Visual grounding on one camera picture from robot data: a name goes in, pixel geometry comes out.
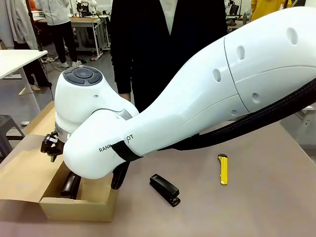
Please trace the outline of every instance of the cardboard box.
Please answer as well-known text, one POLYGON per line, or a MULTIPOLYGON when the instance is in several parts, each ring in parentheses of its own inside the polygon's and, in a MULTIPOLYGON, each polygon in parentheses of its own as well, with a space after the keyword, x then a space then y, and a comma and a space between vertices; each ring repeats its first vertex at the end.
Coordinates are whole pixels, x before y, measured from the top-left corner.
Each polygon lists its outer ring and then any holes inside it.
POLYGON ((38 202, 50 220, 111 221, 118 195, 111 189, 112 175, 81 179, 76 200, 60 197, 70 171, 62 156, 51 163, 40 152, 41 134, 53 131, 54 117, 49 104, 25 129, 29 135, 0 164, 0 199, 38 202))

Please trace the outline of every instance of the gray stool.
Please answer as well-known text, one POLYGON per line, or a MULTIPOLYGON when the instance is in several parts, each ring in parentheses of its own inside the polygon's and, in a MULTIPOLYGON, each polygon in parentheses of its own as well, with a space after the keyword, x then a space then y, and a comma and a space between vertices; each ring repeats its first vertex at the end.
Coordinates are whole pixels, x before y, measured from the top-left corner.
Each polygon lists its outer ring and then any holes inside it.
POLYGON ((9 140, 22 140, 24 138, 24 134, 21 129, 16 125, 11 116, 9 115, 0 115, 0 152, 2 156, 5 158, 12 151, 12 147, 9 143, 9 140), (21 136, 7 136, 7 132, 15 127, 21 136))

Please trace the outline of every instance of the yellow utility knife handle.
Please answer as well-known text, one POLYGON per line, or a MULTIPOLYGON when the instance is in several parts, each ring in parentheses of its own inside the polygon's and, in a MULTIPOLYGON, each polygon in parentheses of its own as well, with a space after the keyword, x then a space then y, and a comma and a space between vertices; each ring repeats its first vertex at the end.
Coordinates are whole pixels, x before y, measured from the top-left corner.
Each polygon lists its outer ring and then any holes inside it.
POLYGON ((219 154, 217 157, 221 163, 221 184, 227 185, 228 175, 228 157, 225 154, 219 154))

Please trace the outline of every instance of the black cardigan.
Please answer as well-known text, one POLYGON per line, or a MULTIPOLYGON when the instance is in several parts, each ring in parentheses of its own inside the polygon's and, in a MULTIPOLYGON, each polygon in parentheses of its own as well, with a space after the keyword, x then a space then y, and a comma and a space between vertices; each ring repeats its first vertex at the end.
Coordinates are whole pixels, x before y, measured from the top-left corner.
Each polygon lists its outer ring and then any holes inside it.
POLYGON ((178 0, 171 35, 159 0, 114 0, 111 55, 118 92, 130 93, 132 84, 135 106, 143 111, 187 60, 226 32, 223 0, 178 0))

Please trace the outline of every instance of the yellow jacket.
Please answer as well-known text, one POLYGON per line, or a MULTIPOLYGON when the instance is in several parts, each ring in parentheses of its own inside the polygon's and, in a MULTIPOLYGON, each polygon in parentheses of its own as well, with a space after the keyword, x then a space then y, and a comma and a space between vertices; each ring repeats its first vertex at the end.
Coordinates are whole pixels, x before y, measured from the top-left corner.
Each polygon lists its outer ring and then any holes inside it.
MULTIPOLYGON (((251 21, 278 11, 281 7, 281 4, 284 3, 285 0, 251 0, 251 21)), ((291 7, 291 5, 291 0, 288 0, 287 8, 291 7)))

